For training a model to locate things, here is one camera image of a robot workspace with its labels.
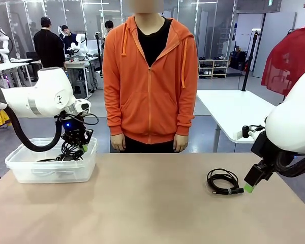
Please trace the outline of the grey plastic stool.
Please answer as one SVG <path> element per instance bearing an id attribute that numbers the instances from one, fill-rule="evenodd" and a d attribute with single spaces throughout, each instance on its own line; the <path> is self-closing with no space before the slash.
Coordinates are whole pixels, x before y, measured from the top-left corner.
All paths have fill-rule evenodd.
<path id="1" fill-rule="evenodd" d="M 77 99 L 86 99 L 87 92 L 85 88 L 85 81 L 73 80 L 72 81 L 73 94 Z"/>

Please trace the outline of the long white desk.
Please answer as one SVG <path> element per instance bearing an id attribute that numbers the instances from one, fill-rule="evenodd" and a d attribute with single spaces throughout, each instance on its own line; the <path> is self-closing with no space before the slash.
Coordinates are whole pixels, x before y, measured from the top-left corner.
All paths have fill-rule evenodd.
<path id="1" fill-rule="evenodd" d="M 32 85 L 27 63 L 0 64 L 0 86 L 13 88 Z"/>

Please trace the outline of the person's left hand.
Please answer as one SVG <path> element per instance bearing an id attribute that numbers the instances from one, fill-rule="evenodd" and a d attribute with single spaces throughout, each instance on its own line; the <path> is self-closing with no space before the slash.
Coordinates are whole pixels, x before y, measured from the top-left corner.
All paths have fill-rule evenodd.
<path id="1" fill-rule="evenodd" d="M 173 141 L 174 151 L 176 153 L 177 152 L 180 153 L 180 152 L 184 151 L 188 146 L 188 142 L 189 142 L 188 136 L 181 136 L 181 135 L 175 134 L 174 141 Z"/>

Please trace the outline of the person's right hand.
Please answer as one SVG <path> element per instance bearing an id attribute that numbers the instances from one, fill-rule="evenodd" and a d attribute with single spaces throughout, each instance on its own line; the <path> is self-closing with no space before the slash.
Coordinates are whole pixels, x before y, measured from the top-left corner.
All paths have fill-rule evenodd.
<path id="1" fill-rule="evenodd" d="M 126 149 L 125 136 L 123 133 L 110 136 L 110 141 L 115 150 L 124 151 Z"/>

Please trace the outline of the person in black top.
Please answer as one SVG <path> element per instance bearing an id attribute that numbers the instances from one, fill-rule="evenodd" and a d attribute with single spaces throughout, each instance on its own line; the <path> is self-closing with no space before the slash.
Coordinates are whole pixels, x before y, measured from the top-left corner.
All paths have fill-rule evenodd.
<path id="1" fill-rule="evenodd" d="M 107 37 L 107 34 L 108 34 L 113 28 L 114 28 L 114 23 L 113 23 L 113 21 L 107 20 L 107 21 L 105 22 L 105 30 L 106 30 L 106 32 L 105 32 L 105 34 L 104 34 L 104 36 L 103 36 L 103 38 L 102 38 L 103 41 L 105 41 L 105 39 L 106 39 L 106 37 Z"/>

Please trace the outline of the person's left forearm orange sleeve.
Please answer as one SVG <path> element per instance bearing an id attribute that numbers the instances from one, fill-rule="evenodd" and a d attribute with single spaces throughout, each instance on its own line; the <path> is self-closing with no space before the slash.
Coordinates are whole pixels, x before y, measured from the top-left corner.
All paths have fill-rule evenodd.
<path id="1" fill-rule="evenodd" d="M 177 115 L 177 131 L 176 134 L 180 136 L 188 136 L 189 130 L 194 119 L 195 102 L 181 101 L 178 106 Z"/>

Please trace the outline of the white robot with round head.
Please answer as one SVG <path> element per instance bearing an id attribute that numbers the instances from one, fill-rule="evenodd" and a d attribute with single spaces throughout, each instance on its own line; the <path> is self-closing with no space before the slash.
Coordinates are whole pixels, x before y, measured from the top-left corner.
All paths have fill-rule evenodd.
<path id="1" fill-rule="evenodd" d="M 11 42 L 9 36 L 0 27 L 0 59 L 4 63 L 10 63 L 10 53 L 9 43 Z"/>

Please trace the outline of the man black sweater cap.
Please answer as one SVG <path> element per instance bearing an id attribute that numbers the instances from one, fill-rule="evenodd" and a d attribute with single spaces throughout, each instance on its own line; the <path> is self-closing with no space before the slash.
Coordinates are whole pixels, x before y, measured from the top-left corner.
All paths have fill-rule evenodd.
<path id="1" fill-rule="evenodd" d="M 33 37 L 35 52 L 43 68 L 65 67 L 64 44 L 60 37 L 50 30 L 51 20 L 44 16 L 41 29 Z"/>

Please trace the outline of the person in dark blue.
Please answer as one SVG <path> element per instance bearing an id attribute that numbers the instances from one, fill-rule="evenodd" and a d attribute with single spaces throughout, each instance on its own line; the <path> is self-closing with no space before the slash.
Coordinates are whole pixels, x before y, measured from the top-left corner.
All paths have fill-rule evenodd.
<path id="1" fill-rule="evenodd" d="M 71 47 L 72 43 L 78 44 L 76 41 L 76 34 L 72 33 L 66 25 L 61 26 L 62 32 L 65 34 L 63 37 L 63 43 L 65 46 L 65 54 L 68 54 L 68 49 Z"/>

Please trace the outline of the person's right forearm orange sleeve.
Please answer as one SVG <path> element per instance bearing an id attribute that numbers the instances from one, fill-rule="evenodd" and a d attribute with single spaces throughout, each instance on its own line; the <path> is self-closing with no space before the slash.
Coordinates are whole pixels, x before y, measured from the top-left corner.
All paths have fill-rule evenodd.
<path id="1" fill-rule="evenodd" d="M 121 110 L 118 101 L 105 100 L 105 108 L 107 112 L 107 126 L 111 136 L 122 134 L 121 129 Z"/>

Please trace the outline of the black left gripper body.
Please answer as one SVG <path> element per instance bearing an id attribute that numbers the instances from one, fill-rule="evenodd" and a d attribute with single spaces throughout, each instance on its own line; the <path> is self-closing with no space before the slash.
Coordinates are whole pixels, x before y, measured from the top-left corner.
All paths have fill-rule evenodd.
<path id="1" fill-rule="evenodd" d="M 84 126 L 84 120 L 80 118 L 67 118 L 60 119 L 64 131 L 60 136 L 62 139 L 71 138 L 71 139 L 84 139 L 86 128 Z"/>

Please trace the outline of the white lit monitor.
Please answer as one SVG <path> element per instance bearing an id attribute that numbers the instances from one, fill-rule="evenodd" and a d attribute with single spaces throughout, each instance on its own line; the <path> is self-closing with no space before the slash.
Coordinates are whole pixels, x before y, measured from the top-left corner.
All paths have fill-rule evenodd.
<path id="1" fill-rule="evenodd" d="M 94 55 L 98 54 L 98 45 L 95 40 L 89 40 L 87 42 L 88 54 Z"/>

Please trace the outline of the red salon cape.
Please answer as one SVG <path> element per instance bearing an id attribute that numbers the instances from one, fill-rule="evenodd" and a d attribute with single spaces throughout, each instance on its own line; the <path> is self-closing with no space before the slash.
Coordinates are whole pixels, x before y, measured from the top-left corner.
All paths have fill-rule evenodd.
<path id="1" fill-rule="evenodd" d="M 261 85 L 287 96 L 305 73 L 305 27 L 289 33 L 270 52 Z"/>

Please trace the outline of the dark cable white tie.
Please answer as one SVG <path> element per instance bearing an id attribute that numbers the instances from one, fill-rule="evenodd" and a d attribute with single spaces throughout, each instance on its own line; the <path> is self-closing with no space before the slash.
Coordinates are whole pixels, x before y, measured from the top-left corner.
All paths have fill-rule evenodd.
<path id="1" fill-rule="evenodd" d="M 79 161 L 82 160 L 84 151 L 79 146 L 69 146 L 65 142 L 62 143 L 60 158 L 62 161 Z"/>

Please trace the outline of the black bags pile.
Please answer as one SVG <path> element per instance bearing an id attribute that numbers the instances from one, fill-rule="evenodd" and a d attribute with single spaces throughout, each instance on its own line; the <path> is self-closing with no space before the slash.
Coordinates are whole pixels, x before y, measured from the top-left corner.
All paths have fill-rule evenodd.
<path id="1" fill-rule="evenodd" d="M 247 51 L 231 52 L 229 56 L 229 67 L 236 70 L 245 71 L 248 62 L 247 54 Z"/>

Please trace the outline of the person in orange hoodie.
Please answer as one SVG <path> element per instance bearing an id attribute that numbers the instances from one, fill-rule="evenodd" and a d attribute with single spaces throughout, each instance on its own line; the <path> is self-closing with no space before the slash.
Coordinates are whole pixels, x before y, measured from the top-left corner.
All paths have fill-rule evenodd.
<path id="1" fill-rule="evenodd" d="M 178 106 L 196 102 L 198 56 L 194 35 L 162 16 L 163 0 L 124 0 L 125 23 L 107 35 L 104 101 L 118 101 L 124 153 L 175 153 Z"/>

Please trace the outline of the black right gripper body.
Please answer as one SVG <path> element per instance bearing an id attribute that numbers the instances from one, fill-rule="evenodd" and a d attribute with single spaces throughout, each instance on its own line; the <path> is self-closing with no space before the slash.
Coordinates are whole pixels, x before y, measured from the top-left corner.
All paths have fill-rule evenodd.
<path id="1" fill-rule="evenodd" d="M 266 160 L 269 159 L 268 148 L 269 148 L 269 140 L 267 138 L 266 132 L 263 131 L 257 136 L 251 148 L 251 152 L 257 155 L 258 157 Z"/>

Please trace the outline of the black office chair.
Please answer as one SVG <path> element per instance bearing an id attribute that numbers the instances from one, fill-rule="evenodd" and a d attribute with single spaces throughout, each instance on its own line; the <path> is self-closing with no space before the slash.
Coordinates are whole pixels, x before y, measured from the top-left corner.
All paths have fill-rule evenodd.
<path id="1" fill-rule="evenodd" d="M 35 81 L 38 80 L 38 70 L 39 70 L 39 64 L 33 64 L 33 62 L 39 61 L 39 57 L 36 52 L 28 51 L 26 52 L 26 58 L 31 58 L 32 60 L 29 61 L 29 64 L 32 68 L 33 75 L 35 78 Z"/>

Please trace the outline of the grey workbench desk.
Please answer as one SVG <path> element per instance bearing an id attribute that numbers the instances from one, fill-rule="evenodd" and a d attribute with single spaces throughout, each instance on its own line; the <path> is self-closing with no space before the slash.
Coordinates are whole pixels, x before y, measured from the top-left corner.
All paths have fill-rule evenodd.
<path id="1" fill-rule="evenodd" d="M 73 80 L 85 81 L 87 98 L 92 96 L 92 93 L 98 88 L 97 75 L 95 73 L 93 57 L 85 58 L 79 61 L 66 61 L 66 74 L 72 84 Z"/>

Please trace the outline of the yellow bag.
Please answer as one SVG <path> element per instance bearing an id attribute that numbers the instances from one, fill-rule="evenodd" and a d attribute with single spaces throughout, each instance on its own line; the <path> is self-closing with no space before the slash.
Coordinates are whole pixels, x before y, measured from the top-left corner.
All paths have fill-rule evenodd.
<path id="1" fill-rule="evenodd" d="M 0 110 L 0 127 L 7 125 L 11 126 L 10 118 L 4 110 Z"/>

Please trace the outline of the white background table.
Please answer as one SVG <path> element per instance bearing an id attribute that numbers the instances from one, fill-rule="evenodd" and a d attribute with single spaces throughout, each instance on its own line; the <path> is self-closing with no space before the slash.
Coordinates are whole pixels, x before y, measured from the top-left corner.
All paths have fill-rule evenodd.
<path id="1" fill-rule="evenodd" d="M 198 90 L 197 97 L 217 125 L 212 150 L 215 153 L 218 151 L 221 132 L 233 143 L 253 144 L 252 137 L 235 140 L 233 133 L 240 131 L 243 126 L 263 126 L 265 118 L 275 107 L 250 91 Z"/>

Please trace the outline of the clear plastic storage container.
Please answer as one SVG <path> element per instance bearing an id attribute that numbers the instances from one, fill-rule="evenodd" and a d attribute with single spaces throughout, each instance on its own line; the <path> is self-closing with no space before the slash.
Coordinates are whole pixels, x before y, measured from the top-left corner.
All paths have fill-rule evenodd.
<path id="1" fill-rule="evenodd" d="M 13 171 L 22 184 L 55 184 L 86 182 L 90 179 L 97 153 L 97 139 L 91 138 L 82 160 L 61 161 L 61 147 L 64 141 L 45 152 L 35 152 L 19 145 L 6 158 L 7 168 Z"/>

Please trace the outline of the black tripod pole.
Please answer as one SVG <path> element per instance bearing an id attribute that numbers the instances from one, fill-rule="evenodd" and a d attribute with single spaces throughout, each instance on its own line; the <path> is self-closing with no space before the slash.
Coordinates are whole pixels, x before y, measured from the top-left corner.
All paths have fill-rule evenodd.
<path id="1" fill-rule="evenodd" d="M 242 89 L 241 89 L 242 92 L 246 91 L 247 80 L 248 80 L 248 77 L 249 77 L 251 62 L 252 62 L 252 59 L 253 59 L 253 53 L 254 53 L 254 49 L 255 49 L 255 46 L 256 46 L 258 36 L 261 33 L 261 29 L 260 28 L 253 28 L 251 33 L 253 34 L 253 42 L 252 42 L 250 55 L 248 57 L 247 69 L 246 69 L 246 73 L 245 73 L 245 77 L 244 77 L 243 85 L 242 85 Z"/>

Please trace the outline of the wooden shoe rack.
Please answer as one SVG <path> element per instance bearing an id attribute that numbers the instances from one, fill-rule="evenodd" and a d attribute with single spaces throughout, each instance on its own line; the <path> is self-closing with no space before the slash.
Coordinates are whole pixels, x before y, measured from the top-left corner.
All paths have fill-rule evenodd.
<path id="1" fill-rule="evenodd" d="M 203 59 L 198 60 L 198 78 L 214 79 L 225 78 L 229 60 L 227 59 Z"/>

